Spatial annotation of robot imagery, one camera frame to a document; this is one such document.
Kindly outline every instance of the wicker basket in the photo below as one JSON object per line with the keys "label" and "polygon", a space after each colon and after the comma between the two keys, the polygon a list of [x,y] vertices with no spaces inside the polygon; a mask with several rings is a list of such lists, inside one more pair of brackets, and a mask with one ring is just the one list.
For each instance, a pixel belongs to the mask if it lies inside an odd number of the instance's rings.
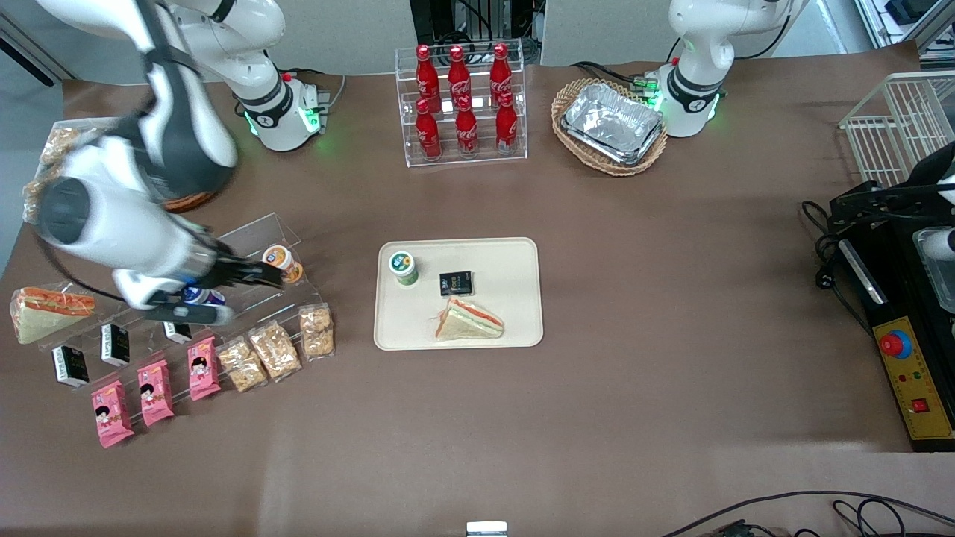
{"label": "wicker basket", "polygon": [[636,100],[638,97],[633,92],[629,91],[624,86],[617,84],[616,82],[609,82],[607,80],[600,80],[599,78],[581,78],[580,80],[575,80],[566,86],[562,90],[557,92],[557,96],[554,97],[554,102],[550,105],[550,124],[554,129],[554,134],[557,135],[557,138],[561,140],[561,143],[570,150],[578,159],[581,160],[584,164],[590,166],[595,170],[600,170],[607,175],[612,175],[614,177],[628,177],[631,175],[637,175],[638,173],[646,170],[653,164],[657,158],[660,157],[660,154],[663,153],[664,147],[667,146],[667,128],[664,126],[664,130],[660,133],[660,136],[657,137],[656,141],[650,148],[647,150],[647,153],[644,157],[637,163],[636,166],[623,166],[619,163],[613,161],[607,155],[596,151],[587,144],[581,142],[568,135],[561,128],[561,116],[563,113],[570,108],[570,105],[573,104],[574,100],[577,98],[577,95],[580,94],[581,89],[588,84],[596,84],[598,82],[603,82],[604,84],[610,86],[620,95]]}

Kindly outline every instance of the red glass bottle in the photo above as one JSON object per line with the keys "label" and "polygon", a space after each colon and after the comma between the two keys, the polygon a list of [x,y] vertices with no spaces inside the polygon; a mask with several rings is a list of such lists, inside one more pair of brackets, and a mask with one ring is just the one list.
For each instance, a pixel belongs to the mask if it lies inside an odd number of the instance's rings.
{"label": "red glass bottle", "polygon": [[464,66],[464,49],[460,45],[451,47],[451,69],[448,70],[448,85],[451,87],[451,101],[457,108],[464,97],[467,97],[468,109],[471,109],[471,74]]}
{"label": "red glass bottle", "polygon": [[518,114],[514,111],[514,94],[508,91],[500,94],[498,99],[498,153],[510,157],[518,147]]}
{"label": "red glass bottle", "polygon": [[457,151],[462,159],[473,159],[478,155],[478,119],[471,111],[471,96],[466,95],[455,101],[457,105]]}
{"label": "red glass bottle", "polygon": [[428,101],[428,111],[437,114],[441,111],[441,89],[437,85],[437,69],[431,63],[428,45],[418,45],[415,50],[418,58],[417,79],[421,98]]}
{"label": "red glass bottle", "polygon": [[494,65],[491,66],[491,106],[497,108],[503,93],[511,92],[511,65],[507,63],[507,45],[494,46]]}
{"label": "red glass bottle", "polygon": [[418,141],[421,143],[421,153],[424,160],[434,162],[441,158],[441,140],[437,135],[437,121],[431,115],[428,99],[420,98],[414,104],[417,107],[418,117],[414,127],[418,131]]}

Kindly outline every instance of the brown tablecloth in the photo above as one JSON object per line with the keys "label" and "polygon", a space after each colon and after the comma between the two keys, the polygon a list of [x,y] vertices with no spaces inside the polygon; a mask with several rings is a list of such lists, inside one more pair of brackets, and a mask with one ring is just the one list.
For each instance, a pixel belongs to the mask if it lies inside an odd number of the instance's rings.
{"label": "brown tablecloth", "polygon": [[[584,167],[552,134],[551,98],[575,69],[528,70],[527,161],[415,170],[389,76],[350,78],[329,132],[288,154],[264,149],[212,85],[243,162],[189,217],[227,231],[278,212],[334,307],[338,355],[260,391],[183,404],[187,416],[103,450],[89,400],[57,385],[50,358],[8,326],[0,525],[421,536],[501,519],[519,537],[654,535],[797,488],[950,509],[955,456],[907,453],[871,343],[813,284],[815,231],[798,216],[799,201],[825,203],[854,180],[838,120],[885,75],[917,67],[910,46],[740,61],[706,130],[671,140],[632,179]],[[65,95],[68,118],[110,116],[143,90],[79,82]],[[374,347],[381,245],[496,236],[540,249],[539,346]],[[57,280],[37,264],[21,233],[4,295]],[[738,514],[790,530],[836,520],[822,499]]]}

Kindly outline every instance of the white wire basket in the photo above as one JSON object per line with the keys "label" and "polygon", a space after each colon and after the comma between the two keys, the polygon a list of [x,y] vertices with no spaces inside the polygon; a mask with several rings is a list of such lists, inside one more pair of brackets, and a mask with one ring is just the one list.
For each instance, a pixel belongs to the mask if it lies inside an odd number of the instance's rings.
{"label": "white wire basket", "polygon": [[864,181],[903,183],[955,140],[955,71],[889,75],[839,122]]}

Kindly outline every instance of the bread slice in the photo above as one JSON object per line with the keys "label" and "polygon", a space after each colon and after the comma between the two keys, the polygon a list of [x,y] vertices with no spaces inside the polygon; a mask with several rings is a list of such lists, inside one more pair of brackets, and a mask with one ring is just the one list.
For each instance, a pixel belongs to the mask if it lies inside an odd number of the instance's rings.
{"label": "bread slice", "polygon": [[21,345],[33,343],[89,317],[95,307],[95,299],[85,294],[23,288],[11,305],[16,339]]}
{"label": "bread slice", "polygon": [[450,339],[495,339],[504,334],[504,323],[493,313],[457,298],[448,300],[441,313],[435,337]]}

